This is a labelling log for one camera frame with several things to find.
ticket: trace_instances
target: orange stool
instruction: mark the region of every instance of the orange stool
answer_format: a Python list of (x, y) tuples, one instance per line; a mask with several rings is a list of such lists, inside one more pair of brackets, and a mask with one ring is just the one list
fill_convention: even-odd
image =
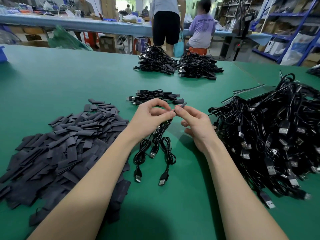
[(207, 49), (204, 48), (193, 48), (189, 47), (190, 52), (197, 53), (198, 55), (205, 56), (207, 54)]
[(88, 37), (86, 37), (86, 32), (83, 32), (83, 37), (84, 37), (84, 42), (85, 44), (89, 44), (90, 46), (94, 46), (95, 44), (99, 43), (99, 36), (98, 33), (97, 34), (97, 40), (96, 42), (94, 42), (94, 36), (92, 32), (88, 32)]
[[(149, 38), (146, 38), (146, 39), (148, 39), (148, 44), (151, 45), (151, 40)], [(132, 46), (132, 54), (133, 55), (137, 54), (137, 51), (136, 51), (136, 43), (137, 42), (138, 42), (138, 38), (134, 38), (134, 42), (133, 42), (133, 46)]]

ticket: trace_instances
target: finger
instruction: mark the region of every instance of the finger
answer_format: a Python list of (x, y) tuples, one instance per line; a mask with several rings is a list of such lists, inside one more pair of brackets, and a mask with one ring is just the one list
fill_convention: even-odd
[(181, 121), (181, 124), (182, 124), (184, 127), (188, 127), (188, 126), (189, 126), (189, 124), (188, 124), (185, 120), (182, 120), (182, 121)]
[(176, 113), (173, 111), (163, 113), (162, 115), (154, 117), (157, 120), (157, 124), (160, 125), (162, 122), (165, 122), (167, 120), (172, 119), (174, 116), (176, 116)]
[(141, 105), (146, 105), (149, 109), (151, 109), (152, 107), (155, 107), (155, 106), (160, 106), (160, 107), (163, 107), (169, 111), (171, 110), (169, 104), (166, 101), (163, 101), (159, 98), (151, 99)]
[(158, 116), (158, 115), (162, 115), (164, 113), (168, 112), (167, 110), (165, 109), (162, 109), (162, 108), (151, 108), (150, 109), (150, 114), (152, 116)]
[(196, 117), (193, 117), (184, 108), (176, 106), (175, 107), (175, 112), (176, 112), (177, 116), (179, 116), (182, 119), (184, 119), (190, 126), (196, 125), (196, 122), (197, 122), (198, 119)]
[(189, 114), (191, 114), (193, 117), (197, 117), (198, 118), (198, 116), (199, 115), (201, 115), (202, 114), (202, 112), (201, 111), (199, 111), (199, 110), (197, 110), (197, 109), (195, 109), (194, 107), (191, 107), (191, 106), (184, 106), (183, 107)]
[(188, 135), (192, 136), (192, 138), (194, 138), (194, 136), (195, 136), (195, 135), (193, 134), (192, 130), (191, 130), (191, 129), (189, 129), (189, 128), (184, 129), (184, 133), (186, 133), (186, 134), (188, 134)]

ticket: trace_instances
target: green table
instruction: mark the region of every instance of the green table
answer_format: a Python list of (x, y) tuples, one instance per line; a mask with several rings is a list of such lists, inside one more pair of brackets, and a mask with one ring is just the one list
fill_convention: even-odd
[[(51, 131), (47, 125), (54, 118), (78, 113), (87, 99), (115, 104), (120, 116), (130, 119), (136, 107), (126, 101), (140, 89), (163, 89), (180, 93), (188, 105), (206, 112), (221, 106), (233, 90), (258, 85), (251, 76), (232, 62), (218, 62), (225, 72), (217, 80), (179, 78), (157, 72), (134, 71), (138, 58), (66, 49), (6, 46), (10, 63), (0, 64), (0, 174), (6, 170), (14, 148), (24, 136)], [(224, 239), (224, 232), (210, 172), (204, 156), (190, 137), (183, 133), (180, 118), (166, 130), (177, 162), (170, 167), (170, 179), (159, 187), (165, 169), (163, 153), (142, 166), (142, 182), (132, 182), (121, 211), (120, 221), (104, 225), (97, 239), (193, 240)], [(130, 157), (131, 168), (134, 149)], [(133, 181), (133, 170), (124, 174)], [(291, 240), (319, 239), (320, 177), (311, 175), (301, 183), (312, 193), (311, 201), (281, 199), (268, 193), (277, 208), (270, 213)], [(10, 210), (0, 203), (0, 239), (22, 240), (30, 232), (30, 214), (42, 206)]]
[(285, 66), (277, 64), (251, 64), (247, 62), (234, 61), (234, 64), (243, 72), (246, 72), (250, 77), (260, 84), (275, 86), (279, 83), (279, 71), (283, 75), (294, 73), (296, 80), (310, 85), (320, 90), (320, 78), (306, 73), (308, 67)]

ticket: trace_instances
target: hand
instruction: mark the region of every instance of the hand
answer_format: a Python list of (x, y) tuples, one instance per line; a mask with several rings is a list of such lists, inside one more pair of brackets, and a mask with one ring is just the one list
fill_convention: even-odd
[(176, 105), (174, 110), (177, 116), (183, 118), (181, 124), (184, 127), (190, 126), (184, 132), (193, 138), (199, 151), (205, 153), (208, 144), (219, 140), (208, 115), (190, 106), (181, 108), (181, 105)]
[[(154, 106), (161, 106), (165, 109), (153, 108)], [(166, 101), (154, 98), (139, 105), (125, 131), (138, 143), (153, 133), (162, 122), (170, 120), (174, 116), (176, 113), (171, 111)]]

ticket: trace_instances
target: black shorts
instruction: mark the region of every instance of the black shorts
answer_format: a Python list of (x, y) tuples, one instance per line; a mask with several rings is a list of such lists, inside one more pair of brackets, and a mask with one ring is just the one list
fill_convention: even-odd
[(162, 46), (165, 41), (168, 44), (176, 44), (179, 41), (180, 16), (175, 12), (159, 11), (153, 17), (153, 43)]

